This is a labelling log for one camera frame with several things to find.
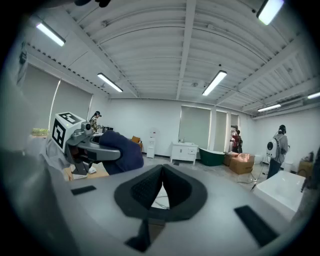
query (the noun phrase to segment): person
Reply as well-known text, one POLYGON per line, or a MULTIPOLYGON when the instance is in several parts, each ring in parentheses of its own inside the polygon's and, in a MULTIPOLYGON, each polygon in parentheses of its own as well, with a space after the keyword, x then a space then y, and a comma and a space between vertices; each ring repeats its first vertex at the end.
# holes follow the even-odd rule
POLYGON ((234 138, 233 145, 232 145, 232 152, 239 153, 239 142, 241 140, 240 130, 237 129, 234 135, 232 135, 232 138, 234 138))
POLYGON ((286 153, 288 152, 288 138, 285 135, 287 133, 286 127, 282 124, 279 127, 278 133, 273 136, 273 138, 278 143, 278 148, 276 150, 275 158, 271 158, 269 164, 269 172, 267 175, 267 179, 277 174, 280 170, 282 163, 285 161, 286 153))
POLYGON ((91 125, 91 127, 93 128, 93 131, 96 133, 97 132, 97 130, 98 130, 98 128, 97 128, 97 119, 99 118, 99 117, 102 117, 102 115, 100 114, 100 111, 96 111, 95 113, 94 113, 94 115, 91 117, 91 119, 90 119, 90 125, 91 125))

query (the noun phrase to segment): white wall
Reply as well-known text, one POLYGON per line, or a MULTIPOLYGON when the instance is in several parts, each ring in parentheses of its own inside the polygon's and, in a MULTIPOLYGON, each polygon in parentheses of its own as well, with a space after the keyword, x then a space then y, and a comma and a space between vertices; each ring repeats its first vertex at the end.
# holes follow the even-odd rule
MULTIPOLYGON (((155 128, 157 130, 155 154, 170 156, 172 142, 178 141, 181 105, 211 109, 209 149, 213 150, 216 134, 216 107, 212 105, 156 99, 111 99, 108 101, 104 97, 94 95, 89 117, 95 111, 100 111, 102 117, 99 118, 98 123, 113 127, 116 132, 127 138, 140 137, 143 152, 147 151, 149 132, 155 128)), ((229 111, 221 107, 217 107, 217 110, 229 111)), ((232 113, 240 116, 243 152, 253 153, 254 147, 250 138, 254 132, 254 122, 246 114, 236 111, 232 113)))
POLYGON ((290 150, 285 161, 293 162, 292 171, 297 171, 301 158, 320 147, 320 108, 255 120, 255 151, 265 157, 268 141, 285 125, 290 150))

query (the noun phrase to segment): fluorescent light fixture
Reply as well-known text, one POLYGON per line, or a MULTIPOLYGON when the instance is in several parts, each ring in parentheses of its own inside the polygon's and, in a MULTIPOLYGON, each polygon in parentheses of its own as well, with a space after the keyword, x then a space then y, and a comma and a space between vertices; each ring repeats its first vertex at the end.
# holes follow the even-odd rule
POLYGON ((284 0, 265 0, 260 10, 257 12, 256 17, 265 25, 269 25, 280 11, 283 4, 284 0))
POLYGON ((48 37, 50 37, 53 41, 55 41, 58 45, 63 46, 66 40, 63 39, 62 36, 58 35, 51 27, 49 27, 44 22, 38 24, 36 26, 37 29, 45 33, 48 37))
POLYGON ((280 108, 280 107, 281 107, 281 105, 277 104, 277 105, 273 105, 273 106, 267 106, 265 108, 260 108, 260 109, 258 109, 258 111, 263 112, 263 111, 273 110, 273 109, 280 108))
POLYGON ((308 96, 308 99, 313 99, 313 98, 316 98, 316 97, 319 97, 320 96, 320 91, 317 92, 317 93, 314 93, 314 94, 311 94, 308 96))
POLYGON ((99 73, 98 77, 100 79, 102 79, 104 82, 106 82, 108 85, 110 85, 113 89, 118 91, 119 93, 122 93, 124 91, 118 85, 116 85, 114 82, 112 82, 108 77, 106 77, 104 74, 99 73))
POLYGON ((210 82, 209 86, 205 88, 204 92, 202 93, 203 96, 208 96, 209 93, 225 78, 227 72, 219 70, 219 72, 215 75, 215 77, 210 82))

